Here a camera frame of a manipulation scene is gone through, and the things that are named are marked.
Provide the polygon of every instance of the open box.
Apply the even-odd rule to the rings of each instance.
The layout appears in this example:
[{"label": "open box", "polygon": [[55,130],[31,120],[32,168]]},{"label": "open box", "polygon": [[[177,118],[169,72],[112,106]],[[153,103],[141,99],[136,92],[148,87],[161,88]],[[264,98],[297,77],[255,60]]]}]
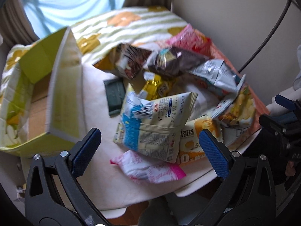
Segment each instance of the open box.
[{"label": "open box", "polygon": [[1,151],[50,156],[85,136],[81,57],[66,27],[36,42],[19,59],[0,106]]}]

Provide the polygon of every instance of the orange and white package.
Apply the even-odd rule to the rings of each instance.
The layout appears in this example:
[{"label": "orange and white package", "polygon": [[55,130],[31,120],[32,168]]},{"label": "orange and white package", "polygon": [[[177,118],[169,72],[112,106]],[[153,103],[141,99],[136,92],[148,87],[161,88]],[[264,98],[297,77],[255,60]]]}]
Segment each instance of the orange and white package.
[{"label": "orange and white package", "polygon": [[223,142],[220,125],[208,115],[189,121],[181,132],[177,159],[179,164],[196,161],[205,156],[205,152],[199,144],[199,134],[203,129],[208,129],[219,142]]}]

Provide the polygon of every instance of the dark green package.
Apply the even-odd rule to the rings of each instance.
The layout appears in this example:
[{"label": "dark green package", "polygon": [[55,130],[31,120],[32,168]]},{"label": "dark green package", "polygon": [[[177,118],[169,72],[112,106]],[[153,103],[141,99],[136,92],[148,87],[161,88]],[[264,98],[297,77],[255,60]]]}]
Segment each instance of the dark green package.
[{"label": "dark green package", "polygon": [[122,107],[122,102],[125,96],[123,79],[111,79],[103,81],[106,87],[106,100],[109,107],[109,115],[119,114]]}]

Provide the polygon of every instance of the black cable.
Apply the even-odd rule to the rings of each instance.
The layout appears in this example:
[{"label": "black cable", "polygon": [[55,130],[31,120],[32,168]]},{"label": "black cable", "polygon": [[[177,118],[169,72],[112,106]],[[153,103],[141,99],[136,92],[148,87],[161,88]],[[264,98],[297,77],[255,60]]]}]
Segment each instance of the black cable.
[{"label": "black cable", "polygon": [[246,68],[249,65],[249,63],[251,63],[251,61],[257,56],[257,54],[263,49],[263,47],[267,44],[267,42],[273,36],[275,31],[278,29],[279,25],[281,24],[284,16],[286,15],[291,2],[292,2],[292,0],[287,0],[284,10],[283,10],[280,18],[278,19],[276,25],[271,30],[270,34],[267,36],[267,38],[264,40],[264,42],[260,45],[260,47],[256,50],[256,52],[251,56],[251,58],[249,58],[249,60],[239,69],[238,73],[242,72],[244,70],[244,68]]}]

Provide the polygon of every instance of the wooden floor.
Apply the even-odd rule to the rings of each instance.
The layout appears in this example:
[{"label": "wooden floor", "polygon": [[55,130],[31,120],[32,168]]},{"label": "wooden floor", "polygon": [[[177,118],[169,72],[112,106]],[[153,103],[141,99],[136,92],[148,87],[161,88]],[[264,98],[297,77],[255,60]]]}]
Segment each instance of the wooden floor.
[{"label": "wooden floor", "polygon": [[[221,180],[219,178],[216,178],[196,192],[207,199],[211,199],[220,184]],[[131,205],[126,209],[124,215],[119,218],[109,219],[109,221],[114,225],[137,225],[141,213],[147,207],[148,201]]]}]

